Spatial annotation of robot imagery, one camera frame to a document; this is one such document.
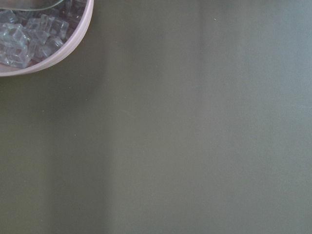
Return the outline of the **pink bowl with ice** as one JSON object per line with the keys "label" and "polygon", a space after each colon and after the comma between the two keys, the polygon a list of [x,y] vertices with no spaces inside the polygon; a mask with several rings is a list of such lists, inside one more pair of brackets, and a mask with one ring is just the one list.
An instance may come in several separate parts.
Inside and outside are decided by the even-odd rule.
{"label": "pink bowl with ice", "polygon": [[65,42],[65,44],[50,57],[48,57],[44,61],[41,61],[24,69],[19,69],[1,64],[0,76],[11,77],[31,74],[47,69],[64,60],[79,46],[79,44],[82,42],[82,39],[86,35],[86,32],[89,28],[92,19],[93,8],[94,8],[94,0],[88,0],[84,9],[84,13],[77,28],[70,36],[70,38]]}

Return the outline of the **steel ice scoop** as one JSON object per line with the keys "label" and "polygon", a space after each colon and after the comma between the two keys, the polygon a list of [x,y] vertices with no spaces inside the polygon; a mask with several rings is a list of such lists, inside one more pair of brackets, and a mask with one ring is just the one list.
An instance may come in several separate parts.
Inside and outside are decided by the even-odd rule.
{"label": "steel ice scoop", "polygon": [[63,0],[0,0],[0,8],[5,10],[37,11],[54,7]]}

